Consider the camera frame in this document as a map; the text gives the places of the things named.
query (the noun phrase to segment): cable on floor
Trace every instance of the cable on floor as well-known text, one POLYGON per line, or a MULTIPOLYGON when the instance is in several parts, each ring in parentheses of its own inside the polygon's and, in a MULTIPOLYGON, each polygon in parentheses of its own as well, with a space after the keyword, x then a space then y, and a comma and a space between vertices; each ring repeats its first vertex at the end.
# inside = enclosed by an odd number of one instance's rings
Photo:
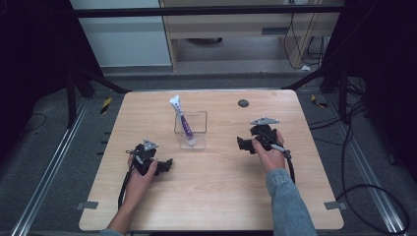
MULTIPOLYGON (((345 198, 345 201, 346 201, 346 204, 348 205, 349 209, 352 210, 352 212, 363 223, 365 223, 368 227, 374 229, 375 231, 377 231, 379 233, 386 234, 386 235, 399 235, 399 234, 404 234, 405 232, 407 232, 407 230, 410 227, 410 217, 409 217, 409 214, 408 214, 407 210, 405 209, 405 207, 401 203, 401 201, 398 198, 396 198, 395 195, 393 195, 392 193, 390 193, 388 190, 386 190, 384 188, 381 188, 381 187, 376 186, 376 185, 370 185, 370 184, 358 184, 358 185, 355 185, 353 187, 350 187, 350 188, 346 189, 346 181, 345 181, 345 174, 344 174, 344 171, 345 171, 344 163, 345 163, 346 147, 347 147, 347 144, 350 142, 350 140, 353 137, 352 118, 356 114, 358 114, 358 113, 360 113, 360 112, 362 112, 362 111, 365 110, 365 108, 363 108, 361 110, 358 110, 359 108, 361 108, 363 106, 365 106, 365 105, 364 105, 364 103, 362 101, 357 102, 356 104, 354 104, 352 106, 352 109, 346 115, 347 116, 346 117, 347 119, 345 119, 345 120, 347 120, 347 124, 346 125, 347 125, 348 129, 347 129, 347 133, 346 133, 344 142, 342 144, 342 154, 341 154, 341 184, 342 184, 342 193, 339 194, 335 199, 337 201, 339 201, 342 197, 344 197, 345 198), (405 221, 404 228, 402 230, 400 230, 400 231, 397 231, 397 232, 390 232, 390 231, 384 230, 384 229, 382 229, 382 228, 380 228, 378 226, 375 226, 374 224, 372 224, 371 222, 369 222, 368 220, 366 220, 362 215, 360 215, 360 213, 358 213, 357 210, 352 206, 352 203, 349 201, 349 198, 348 198, 347 194, 350 193, 350 192, 352 192, 352 191, 354 191, 354 190, 362 189, 362 188, 372 188, 372 189, 376 189, 378 191, 382 191, 382 192, 386 193, 389 196, 389 198, 392 199, 396 203, 396 205, 401 209, 402 216, 403 216, 404 221, 405 221)), ((327 123, 327 124, 325 124, 323 126, 315 127, 315 128, 312 128, 312 129, 322 129, 322 128, 328 127, 328 126, 330 126, 330 125, 332 125, 335 122, 338 122, 340 120, 344 120, 344 119, 337 118, 336 120, 334 120, 334 121, 332 121, 330 123, 327 123)), ((312 124, 318 124, 318 123, 322 123, 324 121, 314 122, 312 124)))

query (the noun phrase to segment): wooden table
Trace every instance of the wooden table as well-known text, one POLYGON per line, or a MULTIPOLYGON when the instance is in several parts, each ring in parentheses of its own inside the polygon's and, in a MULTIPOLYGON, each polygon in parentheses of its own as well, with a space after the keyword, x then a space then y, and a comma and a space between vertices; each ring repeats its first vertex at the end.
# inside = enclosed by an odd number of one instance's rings
POLYGON ((256 155, 238 148, 236 137, 250 139, 250 121, 263 116, 291 150, 297 187, 317 229, 339 229, 338 209, 296 93, 292 90, 143 91, 126 94, 99 166, 83 230, 105 228, 117 211, 128 169, 125 150, 143 139, 159 144, 156 156, 173 158, 170 172, 153 178, 131 224, 132 230, 272 230, 270 196, 256 155), (179 94, 183 110, 208 113, 206 148, 180 149, 174 135, 175 113, 168 100, 179 94), (249 106, 238 106, 247 99, 249 106))

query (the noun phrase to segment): white cabinet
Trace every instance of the white cabinet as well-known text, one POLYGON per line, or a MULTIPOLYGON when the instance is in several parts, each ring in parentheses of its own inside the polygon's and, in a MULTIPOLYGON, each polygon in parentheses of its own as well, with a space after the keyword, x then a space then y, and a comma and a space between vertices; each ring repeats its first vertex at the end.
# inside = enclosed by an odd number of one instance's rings
MULTIPOLYGON (((74 9, 159 7, 157 0, 71 0, 71 3, 74 9)), ((80 22, 104 70, 171 66, 162 17, 80 18, 80 22)))

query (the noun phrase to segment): yellow tape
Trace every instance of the yellow tape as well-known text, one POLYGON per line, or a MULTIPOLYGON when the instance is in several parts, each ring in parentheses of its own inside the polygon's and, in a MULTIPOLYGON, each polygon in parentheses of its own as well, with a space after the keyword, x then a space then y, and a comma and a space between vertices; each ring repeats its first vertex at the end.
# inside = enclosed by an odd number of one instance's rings
POLYGON ((110 105, 110 102, 111 102, 111 97, 107 97, 107 98, 104 100, 104 104, 103 104, 103 106, 101 107, 100 114, 104 114, 104 113, 107 111, 108 106, 110 105))

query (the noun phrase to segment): person's right hand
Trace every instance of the person's right hand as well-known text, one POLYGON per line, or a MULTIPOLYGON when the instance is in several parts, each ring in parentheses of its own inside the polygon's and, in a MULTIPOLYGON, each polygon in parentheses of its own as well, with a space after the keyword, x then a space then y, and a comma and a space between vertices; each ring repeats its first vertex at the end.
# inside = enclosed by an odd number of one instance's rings
MULTIPOLYGON (((284 138, 277 130, 276 137, 278 141, 284 145, 284 138)), ((255 151, 258 154, 258 157, 260 158, 265 173, 268 173, 276 168, 285 169, 285 156, 281 151, 277 149, 267 151, 257 140, 252 140, 252 146, 254 147, 255 151)))

